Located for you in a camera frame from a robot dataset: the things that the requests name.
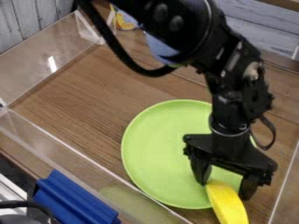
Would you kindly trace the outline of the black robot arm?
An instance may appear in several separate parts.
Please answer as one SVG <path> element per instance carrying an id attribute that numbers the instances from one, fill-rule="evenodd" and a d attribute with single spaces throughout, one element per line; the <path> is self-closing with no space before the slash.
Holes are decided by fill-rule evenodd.
<path id="1" fill-rule="evenodd" d="M 175 50 L 161 57 L 205 74 L 213 95 L 209 134 L 183 136 L 185 155 L 197 181 L 206 185 L 211 167 L 242 176 L 238 196 L 250 200 L 273 182 L 278 164 L 266 154 L 273 145 L 258 142 L 251 125 L 266 118 L 275 96 L 269 90 L 261 51 L 230 28 L 214 0 L 111 0 L 139 23 L 149 36 Z"/>

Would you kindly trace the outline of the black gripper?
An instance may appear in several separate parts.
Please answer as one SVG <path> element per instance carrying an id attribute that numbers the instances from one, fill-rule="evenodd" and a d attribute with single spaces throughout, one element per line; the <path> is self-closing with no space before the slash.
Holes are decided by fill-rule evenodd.
<path id="1" fill-rule="evenodd" d="M 278 164 L 253 144 L 254 137 L 249 126 L 225 129 L 213 124 L 210 130 L 210 134 L 183 136 L 183 153 L 191 161 L 194 177 L 205 186 L 214 165 L 239 174 L 243 179 L 238 196 L 242 200 L 250 200 L 258 186 L 271 184 Z"/>

